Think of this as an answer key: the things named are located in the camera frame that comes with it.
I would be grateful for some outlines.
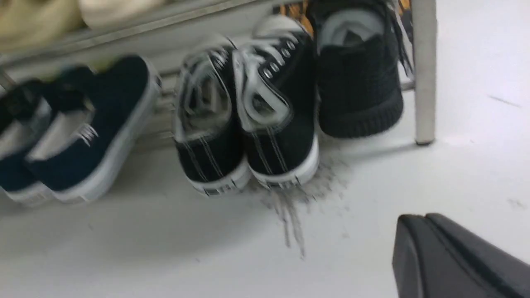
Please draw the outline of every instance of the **shoelace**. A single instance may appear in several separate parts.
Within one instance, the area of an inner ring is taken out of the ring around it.
[[[88,147],[90,147],[90,143],[94,138],[99,137],[98,132],[87,123],[83,124],[75,134],[82,139]]]
[[[285,64],[285,58],[290,57],[291,54],[288,49],[278,50],[274,47],[280,45],[280,38],[282,37],[289,39],[287,43],[291,50],[298,43],[298,40],[292,33],[284,32],[280,36],[276,35],[270,38],[254,39],[234,53],[238,113],[246,113],[253,121],[262,125],[282,121],[288,113],[288,107],[277,96],[272,94],[271,91],[266,92],[260,89],[263,83],[258,73],[259,67],[266,61],[266,58],[257,53],[257,50],[263,51],[274,58],[275,62],[270,65],[273,71],[279,71],[279,66]],[[272,78],[272,73],[268,69],[264,73],[268,78]],[[257,93],[275,111],[272,116],[264,117],[256,110],[253,105],[253,99]]]
[[[179,109],[182,106],[188,115],[195,115],[197,112],[203,110],[211,110],[211,105],[208,106],[204,102],[201,88],[202,83],[207,79],[211,79],[218,84],[214,66],[209,59],[210,55],[217,60],[214,63],[219,63],[217,66],[226,63],[228,59],[227,53],[224,49],[211,49],[191,56],[181,68],[181,75],[179,78],[180,84],[175,97],[175,108]]]
[[[397,39],[397,47],[398,47],[398,54],[399,54],[399,60],[401,64],[403,65],[403,68],[405,69],[405,73],[407,76],[413,76],[414,75],[414,69],[412,68],[412,64],[410,63],[409,56],[407,55],[407,51],[405,50],[405,44],[403,43],[403,32],[401,31],[401,27],[399,26],[398,19],[395,15],[395,13],[390,13],[389,11],[393,11],[392,8],[389,8],[389,4],[391,3],[385,1],[385,0],[378,0],[379,5],[383,6],[386,21],[390,22],[393,28],[393,32],[396,39]]]

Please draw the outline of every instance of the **white rubber sole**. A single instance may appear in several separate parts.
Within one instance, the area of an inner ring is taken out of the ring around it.
[[[149,69],[149,83],[142,98],[92,174],[74,187],[53,192],[53,195],[62,203],[90,203],[104,196],[114,184],[136,138],[147,125],[156,100],[160,97],[161,87],[157,84],[160,80],[158,72],[151,63],[146,62],[146,64]]]
[[[38,207],[55,198],[51,193],[51,190],[41,182],[36,182],[33,185],[16,192],[4,192],[11,200],[29,208]]]
[[[234,171],[222,179],[208,183],[196,182],[190,179],[188,181],[201,195],[215,197],[230,195],[243,190],[251,178],[252,172],[245,157]]]
[[[294,170],[276,176],[264,175],[252,170],[252,173],[259,181],[259,183],[267,189],[289,189],[294,186],[304,185],[308,183],[319,168],[320,154],[319,154],[319,140],[317,135],[313,137],[313,145],[309,151],[309,155]]]

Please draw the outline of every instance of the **black canvas sneaker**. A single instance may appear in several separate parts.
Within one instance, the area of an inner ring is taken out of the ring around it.
[[[68,92],[61,87],[81,84],[92,76],[87,67],[74,67],[54,82],[29,80],[0,97],[0,189],[13,201],[36,207],[53,199],[49,189],[25,167],[24,158],[55,118],[51,106]]]
[[[234,49],[226,37],[211,36],[181,67],[173,134],[186,177],[205,196],[237,192],[252,177],[237,121]]]
[[[51,102],[58,111],[26,157],[28,169],[63,203],[91,202],[110,189],[161,90],[154,67],[138,56]]]
[[[265,19],[234,54],[245,150],[267,188],[304,184],[318,168],[313,58],[311,36],[283,15]]]
[[[400,27],[385,0],[315,0],[320,127],[333,137],[366,137],[403,112],[398,61],[410,68]]]

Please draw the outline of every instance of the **shoe rack shelf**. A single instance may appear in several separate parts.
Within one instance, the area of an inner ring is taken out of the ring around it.
[[[103,47],[114,42],[148,35],[162,29],[178,27],[190,21],[201,21],[216,15],[226,14],[246,6],[270,3],[272,0],[222,0],[207,5],[193,7],[189,10],[164,16],[162,18],[117,28],[111,31],[96,31],[85,34],[81,38],[60,41],[36,50],[24,51],[8,55],[0,55],[0,86],[7,89],[15,84],[6,73],[6,69],[24,67],[33,63],[42,63],[62,58],[77,52]],[[435,139],[435,106],[436,106],[436,0],[411,0],[414,22],[414,68],[415,80],[402,84],[403,91],[416,91],[416,142],[419,145],[430,144]],[[177,67],[161,72],[163,80],[177,80]],[[165,122],[157,125],[160,129],[148,130],[139,140],[139,147],[146,144],[166,144],[171,141],[170,114],[173,109],[171,102],[173,86],[163,91],[154,121]]]

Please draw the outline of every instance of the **shoe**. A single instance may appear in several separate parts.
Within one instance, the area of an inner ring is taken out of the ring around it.
[[[336,138],[366,137],[403,113],[398,61],[408,63],[395,13],[384,0],[316,0],[319,122]]]
[[[0,52],[46,45],[82,24],[77,0],[4,1],[0,3]]]
[[[181,67],[173,113],[180,163],[205,196],[242,190],[252,177],[237,120],[234,44],[212,36],[191,50]]]
[[[441,214],[398,218],[392,267],[403,298],[530,297],[529,264]]]
[[[318,168],[314,66],[311,36],[283,15],[266,18],[234,54],[243,142],[266,188],[302,185]]]
[[[162,6],[165,0],[79,0],[85,23],[92,29],[104,28],[133,19]]]
[[[107,193],[158,99],[161,80],[138,56],[120,59],[52,108],[58,115],[26,166],[65,204]]]
[[[87,67],[75,67],[52,83],[30,80],[0,98],[0,189],[13,201],[36,207],[53,198],[25,167],[24,159],[55,118],[51,106],[68,92],[62,87],[92,76]]]

